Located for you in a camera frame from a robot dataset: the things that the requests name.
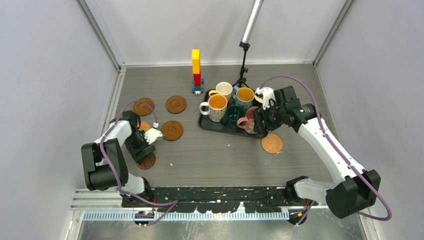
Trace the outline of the rattan coaster front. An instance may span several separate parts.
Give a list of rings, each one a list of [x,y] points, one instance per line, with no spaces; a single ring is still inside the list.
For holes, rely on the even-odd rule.
[[[148,130],[150,130],[152,128],[151,125],[146,121],[141,121],[137,125],[137,127],[138,127],[138,131],[140,131],[140,132],[141,131],[147,132]]]

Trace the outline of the rattan coaster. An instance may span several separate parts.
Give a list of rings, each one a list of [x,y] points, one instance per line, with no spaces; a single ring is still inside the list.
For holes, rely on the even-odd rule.
[[[277,154],[282,151],[284,144],[279,136],[269,133],[261,139],[261,146],[267,153]]]
[[[146,121],[141,121],[137,125],[137,127],[138,127],[138,131],[140,131],[140,132],[141,131],[147,132],[148,130],[150,130],[152,128],[151,125]]]

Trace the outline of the dark brown wooden coaster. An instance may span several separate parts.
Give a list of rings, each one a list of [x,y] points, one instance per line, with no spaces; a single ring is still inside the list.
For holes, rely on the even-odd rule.
[[[148,154],[141,163],[138,163],[137,166],[142,170],[148,170],[154,166],[156,163],[156,155],[152,152]]]

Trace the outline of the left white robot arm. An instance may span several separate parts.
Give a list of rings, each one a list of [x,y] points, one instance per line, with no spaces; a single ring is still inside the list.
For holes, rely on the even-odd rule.
[[[84,181],[90,191],[116,189],[127,203],[148,207],[154,193],[146,178],[129,173],[123,154],[126,147],[141,169],[149,169],[156,162],[155,146],[140,131],[140,116],[125,111],[110,122],[108,130],[96,141],[81,147]]]

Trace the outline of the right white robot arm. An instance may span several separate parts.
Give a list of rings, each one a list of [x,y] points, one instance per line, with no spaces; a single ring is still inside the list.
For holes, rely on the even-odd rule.
[[[312,200],[328,206],[343,219],[373,206],[381,177],[354,160],[331,133],[314,103],[301,104],[293,86],[274,90],[258,87],[255,99],[262,104],[253,111],[255,131],[268,133],[282,125],[291,127],[316,152],[332,182],[300,176],[286,182],[285,198],[291,205]]]

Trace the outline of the black white-inside mug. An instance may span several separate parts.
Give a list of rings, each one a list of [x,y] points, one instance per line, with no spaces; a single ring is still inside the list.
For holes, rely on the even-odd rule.
[[[254,100],[255,100],[257,106],[263,106],[263,102],[264,102],[263,92],[264,92],[264,89],[265,89],[264,87],[263,88],[258,87],[255,90],[255,92],[254,92]]]

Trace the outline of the pink ghost mug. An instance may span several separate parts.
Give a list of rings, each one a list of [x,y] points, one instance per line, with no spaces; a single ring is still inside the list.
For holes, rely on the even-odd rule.
[[[257,106],[250,107],[247,110],[246,115],[237,120],[237,127],[245,130],[248,134],[256,134],[257,132],[254,130],[255,117],[253,111],[257,108]]]

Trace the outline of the blue patterned mug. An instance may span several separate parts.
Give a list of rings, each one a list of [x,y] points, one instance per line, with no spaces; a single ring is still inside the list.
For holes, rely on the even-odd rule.
[[[237,106],[240,106],[247,111],[253,106],[255,93],[251,88],[234,86],[232,97],[234,98],[234,102]]]

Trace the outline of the dark green mug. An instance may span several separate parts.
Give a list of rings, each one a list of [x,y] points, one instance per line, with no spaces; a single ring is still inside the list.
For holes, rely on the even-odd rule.
[[[220,123],[230,129],[236,129],[238,127],[237,121],[244,117],[245,114],[246,111],[241,106],[231,105],[227,108],[224,117],[220,120]]]

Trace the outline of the black tripod stand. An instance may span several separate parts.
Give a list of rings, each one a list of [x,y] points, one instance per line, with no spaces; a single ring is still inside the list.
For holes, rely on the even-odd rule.
[[[248,69],[245,67],[245,64],[246,64],[246,56],[250,48],[250,44],[240,41],[239,46],[243,48],[243,59],[242,59],[241,67],[240,67],[239,78],[232,86],[239,87],[239,88],[241,88],[242,86],[245,86],[249,88],[249,86],[246,84],[247,79],[244,77],[244,74],[248,72]]]

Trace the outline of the floral white mug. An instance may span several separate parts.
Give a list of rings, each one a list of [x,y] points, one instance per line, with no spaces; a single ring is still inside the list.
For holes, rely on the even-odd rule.
[[[225,115],[227,105],[228,100],[225,96],[215,94],[208,101],[200,103],[199,112],[204,116],[209,116],[211,121],[219,123]]]

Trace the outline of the cream yellow mug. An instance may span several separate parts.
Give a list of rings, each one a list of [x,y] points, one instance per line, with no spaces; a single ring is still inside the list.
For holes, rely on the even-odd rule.
[[[208,96],[212,97],[214,95],[222,95],[229,102],[232,98],[233,86],[229,82],[219,82],[215,89],[212,89],[208,92]]]

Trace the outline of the black serving tray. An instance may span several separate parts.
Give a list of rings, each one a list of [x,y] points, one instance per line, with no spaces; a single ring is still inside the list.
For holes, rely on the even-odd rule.
[[[206,91],[205,96],[203,101],[207,102],[210,98],[209,93],[211,91],[213,91],[214,89],[209,89]],[[228,107],[231,106],[235,106],[235,100],[233,97],[230,98],[230,101],[228,103]],[[209,131],[215,131],[215,132],[221,132],[221,133],[227,133],[227,134],[235,134],[235,135],[240,135],[240,136],[249,136],[252,138],[258,138],[258,139],[262,139],[265,138],[268,135],[268,132],[264,132],[264,133],[248,133],[246,132],[244,129],[235,126],[235,128],[228,126],[227,122],[225,122],[224,119],[220,120],[220,122],[214,122],[210,119],[210,117],[208,115],[203,115],[203,114],[199,114],[198,117],[198,126],[204,130],[209,130]]]

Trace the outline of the toy brick tower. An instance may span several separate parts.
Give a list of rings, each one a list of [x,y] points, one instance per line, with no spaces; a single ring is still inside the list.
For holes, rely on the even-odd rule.
[[[200,50],[192,49],[191,52],[191,61],[192,61],[192,74],[193,74],[193,88],[192,93],[200,95],[204,93],[204,79],[201,75],[201,60],[200,60]]]

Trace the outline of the silver metal pole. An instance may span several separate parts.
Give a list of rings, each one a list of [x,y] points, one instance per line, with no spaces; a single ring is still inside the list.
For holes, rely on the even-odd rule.
[[[240,43],[242,45],[249,44],[249,40],[251,38],[254,26],[256,24],[257,18],[259,16],[260,10],[262,8],[262,5],[264,3],[264,0],[254,0],[249,17],[247,18],[247,23],[244,29],[244,32],[241,36]]]

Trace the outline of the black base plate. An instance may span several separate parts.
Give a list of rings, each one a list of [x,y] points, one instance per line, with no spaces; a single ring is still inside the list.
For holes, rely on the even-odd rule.
[[[246,213],[277,213],[280,207],[306,209],[311,200],[290,201],[284,186],[226,187],[153,187],[142,197],[155,204],[177,200],[171,213],[234,213],[244,207]]]

